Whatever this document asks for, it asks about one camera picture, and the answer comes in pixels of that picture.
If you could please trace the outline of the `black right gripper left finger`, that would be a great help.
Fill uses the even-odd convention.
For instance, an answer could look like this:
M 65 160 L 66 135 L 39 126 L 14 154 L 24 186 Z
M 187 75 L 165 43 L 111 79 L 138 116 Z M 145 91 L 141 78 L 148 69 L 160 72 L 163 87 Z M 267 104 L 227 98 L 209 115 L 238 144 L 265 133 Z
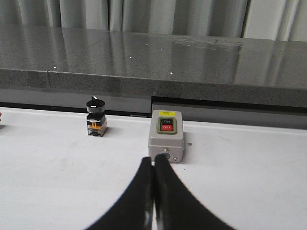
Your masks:
M 153 166 L 142 158 L 131 183 L 116 203 L 89 230 L 150 230 L 153 220 Z

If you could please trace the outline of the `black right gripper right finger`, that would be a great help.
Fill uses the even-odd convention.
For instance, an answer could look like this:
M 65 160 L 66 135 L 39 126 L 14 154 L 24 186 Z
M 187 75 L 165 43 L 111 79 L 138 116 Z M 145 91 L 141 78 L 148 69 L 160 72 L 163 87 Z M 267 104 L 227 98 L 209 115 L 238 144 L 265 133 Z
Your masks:
M 155 205 L 159 230 L 232 230 L 184 186 L 164 154 L 155 157 Z

